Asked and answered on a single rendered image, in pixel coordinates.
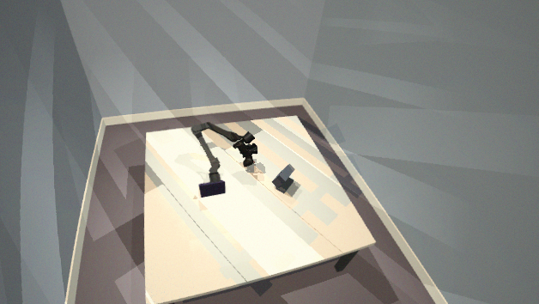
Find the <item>grey sloped panel with hole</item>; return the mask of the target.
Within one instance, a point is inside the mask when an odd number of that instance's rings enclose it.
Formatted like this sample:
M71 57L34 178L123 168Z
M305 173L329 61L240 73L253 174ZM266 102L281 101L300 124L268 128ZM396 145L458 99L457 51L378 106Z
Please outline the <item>grey sloped panel with hole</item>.
M283 168L279 174L273 179L272 183L276 186L276 189L283 194L293 184L294 179L289 178L295 169L288 164Z

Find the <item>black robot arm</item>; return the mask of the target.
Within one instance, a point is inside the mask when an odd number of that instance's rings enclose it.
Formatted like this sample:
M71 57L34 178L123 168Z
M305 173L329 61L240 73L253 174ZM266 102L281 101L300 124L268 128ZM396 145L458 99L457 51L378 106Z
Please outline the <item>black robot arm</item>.
M217 125L214 125L214 124L212 124L210 122L206 122L206 123L203 123L203 124L200 124L200 125L192 125L191 126L191 132L198 139L198 141L202 145L206 155L209 158L209 161L210 161L210 164L211 164L211 169L209 170L209 172L210 172L209 173L210 183L215 183L215 182L219 182L221 180L220 175L217 172L217 169L219 169L219 167L220 167L220 162L218 161L217 157L214 158L213 153L211 152L208 144L206 143L206 141L203 138L202 131L204 131L206 129L211 129L212 131L215 131L216 133L223 135L225 138L227 138L229 141L231 141L233 143L242 138L240 141L233 144L233 148L238 149L239 151L244 151L246 149L245 143L249 144L250 142L252 142L255 139L255 137L249 131L246 132L246 134L244 136L239 136L237 133L234 133L234 132L231 132L231 131L225 131L222 128L220 128ZM249 147L249 145L247 147L248 147L248 154L249 155L257 154L257 145L255 143L253 143L251 145L251 147Z

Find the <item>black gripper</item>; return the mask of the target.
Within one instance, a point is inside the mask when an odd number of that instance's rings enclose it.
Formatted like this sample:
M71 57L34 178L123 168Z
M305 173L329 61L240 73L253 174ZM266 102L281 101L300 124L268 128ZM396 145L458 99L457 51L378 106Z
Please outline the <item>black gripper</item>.
M246 149L244 151L239 152L240 154L242 154L243 158L245 157L245 159L243 160L243 166L244 167L248 167L248 166L253 164L253 159L252 159L252 156L251 156L252 154L251 155L248 154L248 147L247 147L248 145L249 145L249 147L251 147L251 144L247 144Z

